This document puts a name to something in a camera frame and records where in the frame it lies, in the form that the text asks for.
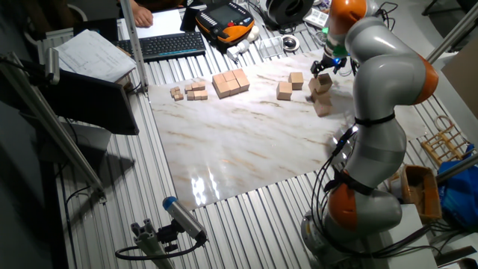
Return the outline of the bare person hand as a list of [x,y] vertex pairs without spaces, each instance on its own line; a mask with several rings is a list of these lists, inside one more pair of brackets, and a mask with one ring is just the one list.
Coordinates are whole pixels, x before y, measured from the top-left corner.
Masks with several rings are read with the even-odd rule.
[[139,28],[148,28],[153,25],[153,15],[150,10],[140,6],[136,1],[130,1],[135,25]]

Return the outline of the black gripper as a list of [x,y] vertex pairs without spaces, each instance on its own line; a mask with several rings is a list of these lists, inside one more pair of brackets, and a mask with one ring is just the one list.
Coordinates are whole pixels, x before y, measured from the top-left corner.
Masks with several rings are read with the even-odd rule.
[[311,65],[311,73],[315,78],[319,76],[322,72],[322,69],[335,68],[335,73],[337,73],[341,68],[345,67],[347,64],[346,58],[331,58],[328,55],[323,55],[321,61],[314,61]]

